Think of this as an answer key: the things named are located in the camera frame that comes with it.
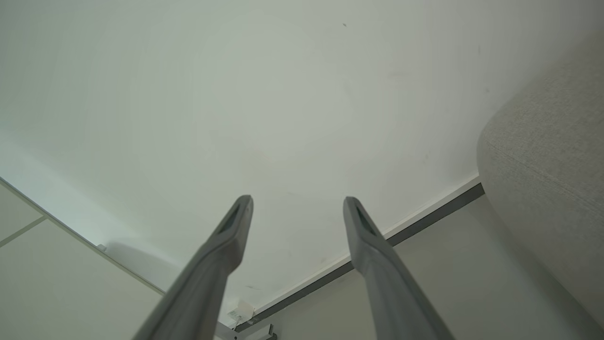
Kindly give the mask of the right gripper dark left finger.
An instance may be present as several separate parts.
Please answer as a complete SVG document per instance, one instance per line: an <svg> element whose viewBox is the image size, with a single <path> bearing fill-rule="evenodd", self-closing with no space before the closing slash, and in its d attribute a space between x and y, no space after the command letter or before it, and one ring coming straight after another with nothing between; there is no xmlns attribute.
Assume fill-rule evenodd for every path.
<svg viewBox="0 0 604 340"><path fill-rule="evenodd" d="M136 340L214 338L228 277L243 260L253 211L252 196L235 200L144 321Z"/></svg>

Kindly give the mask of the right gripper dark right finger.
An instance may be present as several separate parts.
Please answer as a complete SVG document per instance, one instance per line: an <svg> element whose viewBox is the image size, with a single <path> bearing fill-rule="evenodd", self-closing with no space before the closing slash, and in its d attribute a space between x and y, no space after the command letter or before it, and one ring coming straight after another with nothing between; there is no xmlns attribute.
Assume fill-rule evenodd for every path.
<svg viewBox="0 0 604 340"><path fill-rule="evenodd" d="M361 273L378 340L451 340L453 335L403 264L380 234L360 200L343 204L350 261Z"/></svg>

